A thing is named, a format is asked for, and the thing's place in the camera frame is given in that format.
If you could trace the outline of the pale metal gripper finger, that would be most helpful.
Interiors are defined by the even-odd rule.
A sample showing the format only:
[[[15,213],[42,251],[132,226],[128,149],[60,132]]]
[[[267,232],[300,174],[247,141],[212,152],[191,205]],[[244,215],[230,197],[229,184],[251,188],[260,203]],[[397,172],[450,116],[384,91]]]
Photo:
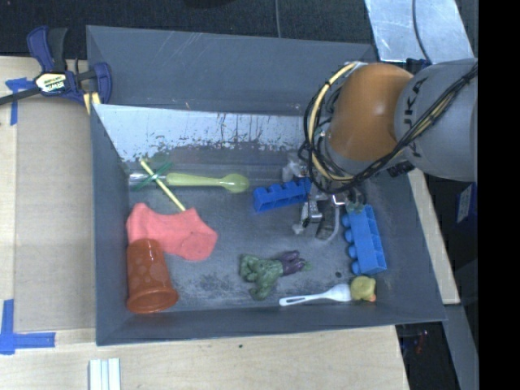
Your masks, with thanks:
[[[334,214],[324,215],[318,223],[315,238],[320,241],[330,241],[337,233],[337,222]]]
[[[319,209],[317,201],[306,201],[301,206],[300,217],[293,224],[292,230],[296,235],[302,234],[312,223],[319,223],[323,218],[323,213]]]

